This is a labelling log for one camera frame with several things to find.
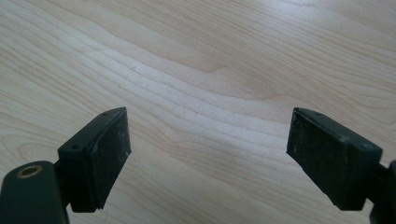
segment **black plastic mount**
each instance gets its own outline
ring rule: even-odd
[[[372,223],[396,223],[396,162],[379,161],[382,149],[318,113],[294,108],[287,153],[341,210],[375,207]]]
[[[66,206],[94,212],[131,153],[125,107],[100,114],[58,149],[59,160],[9,172],[0,194],[0,223],[68,223]]]

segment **light wood table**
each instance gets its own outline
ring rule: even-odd
[[[133,153],[72,223],[368,223],[286,145],[300,106],[396,159],[396,3],[0,1],[1,179],[119,106]]]

